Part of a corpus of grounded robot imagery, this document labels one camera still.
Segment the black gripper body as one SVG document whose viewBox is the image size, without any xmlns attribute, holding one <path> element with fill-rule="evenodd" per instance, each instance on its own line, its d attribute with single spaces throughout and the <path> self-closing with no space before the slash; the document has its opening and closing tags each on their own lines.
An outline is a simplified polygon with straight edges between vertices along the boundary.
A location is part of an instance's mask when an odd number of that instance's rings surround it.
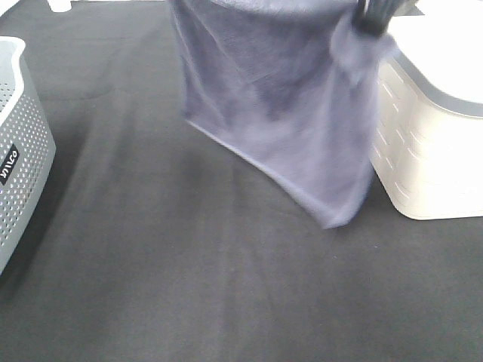
<svg viewBox="0 0 483 362">
<path fill-rule="evenodd" d="M 394 16 L 420 16 L 417 1 L 358 0 L 354 12 L 354 30 L 370 36 L 383 35 Z"/>
</svg>

